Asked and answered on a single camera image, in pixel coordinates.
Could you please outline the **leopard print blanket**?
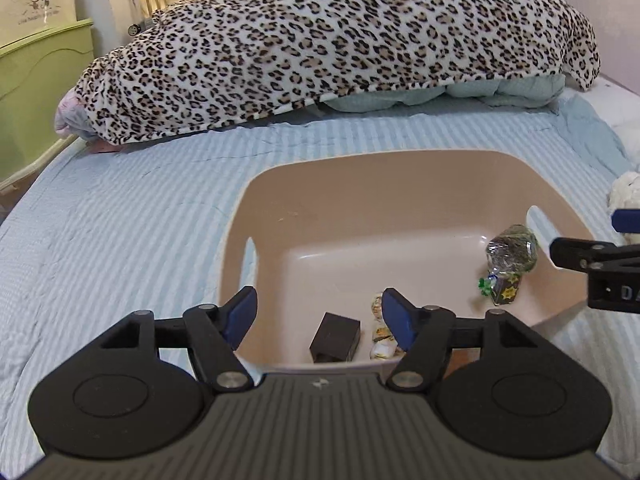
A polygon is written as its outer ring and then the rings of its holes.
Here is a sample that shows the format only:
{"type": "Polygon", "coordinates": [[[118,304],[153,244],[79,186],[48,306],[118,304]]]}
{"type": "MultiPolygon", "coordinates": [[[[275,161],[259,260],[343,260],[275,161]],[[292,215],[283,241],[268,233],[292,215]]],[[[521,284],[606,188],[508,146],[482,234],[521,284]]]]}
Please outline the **leopard print blanket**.
{"type": "Polygon", "coordinates": [[[599,76],[565,0],[182,0],[97,58],[75,96],[121,146],[228,128],[363,92],[599,76]]]}

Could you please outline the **pink cloth under blanket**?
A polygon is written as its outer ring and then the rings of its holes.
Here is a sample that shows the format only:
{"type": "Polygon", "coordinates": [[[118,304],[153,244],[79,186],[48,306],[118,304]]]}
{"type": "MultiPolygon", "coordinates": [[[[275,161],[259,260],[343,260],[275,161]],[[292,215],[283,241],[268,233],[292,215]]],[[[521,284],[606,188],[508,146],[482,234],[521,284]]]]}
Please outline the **pink cloth under blanket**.
{"type": "Polygon", "coordinates": [[[74,89],[68,90],[58,102],[53,128],[61,139],[74,136],[84,140],[93,153],[117,153],[120,150],[120,146],[109,144],[96,135],[74,89]]]}

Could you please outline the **small black box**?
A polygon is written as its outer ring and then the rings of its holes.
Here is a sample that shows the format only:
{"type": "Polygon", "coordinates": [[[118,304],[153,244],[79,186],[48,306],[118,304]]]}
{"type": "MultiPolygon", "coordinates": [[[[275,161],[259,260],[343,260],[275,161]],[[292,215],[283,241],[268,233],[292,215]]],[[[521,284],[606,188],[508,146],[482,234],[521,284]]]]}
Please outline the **small black box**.
{"type": "Polygon", "coordinates": [[[360,322],[326,312],[309,346],[312,362],[350,362],[360,341],[360,322]]]}

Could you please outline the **white plush toy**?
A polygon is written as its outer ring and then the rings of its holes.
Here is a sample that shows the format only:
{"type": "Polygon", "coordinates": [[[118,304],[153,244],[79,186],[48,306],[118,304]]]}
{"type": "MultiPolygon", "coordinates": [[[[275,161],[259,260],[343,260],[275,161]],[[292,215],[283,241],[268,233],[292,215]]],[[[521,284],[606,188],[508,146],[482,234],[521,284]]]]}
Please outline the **white plush toy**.
{"type": "Polygon", "coordinates": [[[608,212],[640,208],[640,174],[627,171],[617,178],[608,192],[608,212]]]}

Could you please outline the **leopard print hair scrunchie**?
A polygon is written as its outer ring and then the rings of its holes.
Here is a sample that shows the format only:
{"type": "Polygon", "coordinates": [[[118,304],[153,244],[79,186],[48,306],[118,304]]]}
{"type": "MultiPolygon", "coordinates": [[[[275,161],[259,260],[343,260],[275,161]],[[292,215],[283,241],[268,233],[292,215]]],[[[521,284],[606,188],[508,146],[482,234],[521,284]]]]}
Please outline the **leopard print hair scrunchie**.
{"type": "Polygon", "coordinates": [[[387,361],[401,358],[404,350],[398,346],[390,328],[386,325],[382,311],[382,294],[377,294],[371,304],[373,323],[371,330],[371,360],[387,361]]]}

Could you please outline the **beige plastic storage basket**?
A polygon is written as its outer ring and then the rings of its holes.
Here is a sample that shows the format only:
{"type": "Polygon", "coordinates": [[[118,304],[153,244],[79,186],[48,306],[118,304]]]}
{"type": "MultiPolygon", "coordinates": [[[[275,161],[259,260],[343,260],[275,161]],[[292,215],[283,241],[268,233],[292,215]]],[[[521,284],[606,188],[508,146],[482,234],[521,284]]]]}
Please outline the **beige plastic storage basket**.
{"type": "Polygon", "coordinates": [[[272,168],[247,185],[228,231],[218,298],[257,290],[239,348],[264,370],[311,367],[327,313],[354,318],[354,363],[371,364],[372,302],[397,289],[460,318],[491,307],[477,283],[486,244],[509,226],[549,220],[537,240],[586,238],[558,191],[514,156],[492,151],[355,155],[272,168]]]}

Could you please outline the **clear bag of dried herbs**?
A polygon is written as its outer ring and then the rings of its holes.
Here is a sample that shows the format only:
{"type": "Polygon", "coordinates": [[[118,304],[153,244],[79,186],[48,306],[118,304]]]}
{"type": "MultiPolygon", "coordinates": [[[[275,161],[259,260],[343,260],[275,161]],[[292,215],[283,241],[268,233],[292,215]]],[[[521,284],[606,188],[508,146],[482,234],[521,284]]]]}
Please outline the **clear bag of dried herbs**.
{"type": "Polygon", "coordinates": [[[536,236],[524,224],[512,224],[492,238],[486,248],[486,275],[478,280],[480,293],[497,306],[512,304],[522,278],[533,271],[538,260],[536,236]]]}

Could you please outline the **blue striped bed sheet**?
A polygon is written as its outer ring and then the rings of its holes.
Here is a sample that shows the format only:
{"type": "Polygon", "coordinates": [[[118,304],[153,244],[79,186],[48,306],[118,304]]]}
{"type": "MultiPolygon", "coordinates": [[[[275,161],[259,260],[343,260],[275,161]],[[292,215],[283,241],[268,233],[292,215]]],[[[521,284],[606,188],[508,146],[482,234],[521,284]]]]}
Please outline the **blue striped bed sheet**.
{"type": "Polygon", "coordinates": [[[364,114],[301,110],[254,126],[93,154],[75,142],[1,227],[1,470],[40,459],[27,419],[36,383],[127,313],[172,318],[216,298],[244,188],[274,166],[349,154],[479,148],[527,162],[594,236],[616,240],[612,182],[634,166],[573,90],[538,110],[441,96],[364,114]]]}

